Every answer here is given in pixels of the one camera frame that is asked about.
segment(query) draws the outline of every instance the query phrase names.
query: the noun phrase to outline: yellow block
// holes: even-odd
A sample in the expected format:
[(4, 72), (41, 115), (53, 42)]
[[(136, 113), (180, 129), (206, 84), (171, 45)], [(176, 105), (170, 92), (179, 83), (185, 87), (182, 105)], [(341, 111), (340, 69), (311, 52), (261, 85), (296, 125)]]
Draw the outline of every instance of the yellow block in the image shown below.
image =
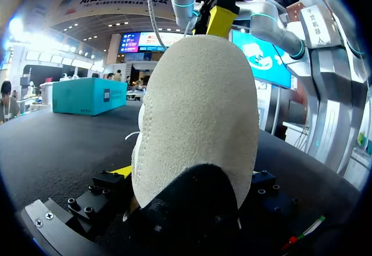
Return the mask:
[(230, 10), (217, 5), (214, 6), (210, 10), (207, 34), (228, 38), (231, 25), (236, 17), (237, 15)]
[(121, 169), (118, 169), (118, 170), (115, 170), (115, 171), (111, 171), (109, 173), (118, 173), (120, 175), (123, 175), (125, 178), (127, 176), (129, 176), (130, 173), (132, 173), (132, 166), (126, 166), (124, 168), (121, 168)]

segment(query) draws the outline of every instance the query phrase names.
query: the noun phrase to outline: display screen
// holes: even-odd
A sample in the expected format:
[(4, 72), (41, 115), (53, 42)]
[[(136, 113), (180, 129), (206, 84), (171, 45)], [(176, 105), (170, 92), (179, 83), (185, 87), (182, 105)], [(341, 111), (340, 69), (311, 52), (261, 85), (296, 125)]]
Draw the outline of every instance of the display screen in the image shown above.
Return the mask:
[[(163, 43), (169, 47), (182, 37), (183, 34), (160, 33)], [(119, 53), (135, 53), (141, 51), (164, 51), (155, 33), (130, 33), (123, 34), (119, 47)]]
[(235, 30), (232, 30), (232, 42), (245, 54), (255, 78), (291, 88), (291, 73), (280, 58), (284, 54), (282, 49)]

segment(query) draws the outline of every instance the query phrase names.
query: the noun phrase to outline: sign with chinese text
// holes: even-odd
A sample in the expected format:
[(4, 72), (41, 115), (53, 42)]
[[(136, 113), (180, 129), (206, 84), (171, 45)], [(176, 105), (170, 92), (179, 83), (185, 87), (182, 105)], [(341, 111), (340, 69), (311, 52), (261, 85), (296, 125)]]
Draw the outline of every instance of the sign with chinese text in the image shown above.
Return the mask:
[(317, 5), (303, 8), (301, 10), (301, 21), (305, 22), (305, 37), (308, 47), (319, 48), (332, 43), (326, 22)]
[[(152, 0), (154, 5), (155, 14), (157, 11), (170, 12), (172, 15), (173, 9), (170, 0)], [(61, 3), (59, 7), (59, 12), (55, 22), (62, 21), (65, 16), (74, 15), (75, 13), (78, 17), (84, 16), (80, 14), (92, 12), (94, 9), (111, 9), (116, 13), (128, 13), (126, 9), (142, 9), (143, 12), (148, 10), (147, 0), (65, 0)]]

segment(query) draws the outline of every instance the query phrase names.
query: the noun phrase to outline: person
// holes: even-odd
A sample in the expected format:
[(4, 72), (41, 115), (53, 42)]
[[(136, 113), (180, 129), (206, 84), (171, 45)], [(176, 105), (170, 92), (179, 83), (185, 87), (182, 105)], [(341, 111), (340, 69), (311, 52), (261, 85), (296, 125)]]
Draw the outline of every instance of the person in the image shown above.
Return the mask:
[(144, 79), (141, 78), (141, 79), (138, 79), (136, 82), (135, 82), (135, 85), (136, 86), (142, 86), (144, 84)]
[(9, 81), (4, 81), (1, 85), (0, 124), (20, 116), (17, 100), (10, 96), (11, 90), (12, 84)]
[(121, 82), (121, 70), (118, 69), (115, 73), (115, 81)]
[(115, 78), (115, 74), (113, 73), (107, 74), (107, 80), (114, 80), (114, 78)]

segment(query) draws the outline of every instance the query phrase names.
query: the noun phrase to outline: blue screen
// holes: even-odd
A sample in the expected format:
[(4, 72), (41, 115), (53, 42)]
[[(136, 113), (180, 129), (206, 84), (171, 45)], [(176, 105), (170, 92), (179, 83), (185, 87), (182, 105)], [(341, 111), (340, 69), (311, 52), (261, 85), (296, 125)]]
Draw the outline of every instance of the blue screen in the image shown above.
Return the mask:
[(284, 54), (282, 49), (276, 47), (276, 51), (271, 43), (235, 30), (232, 31), (232, 42), (245, 54), (255, 78), (291, 87), (291, 73), (280, 58)]

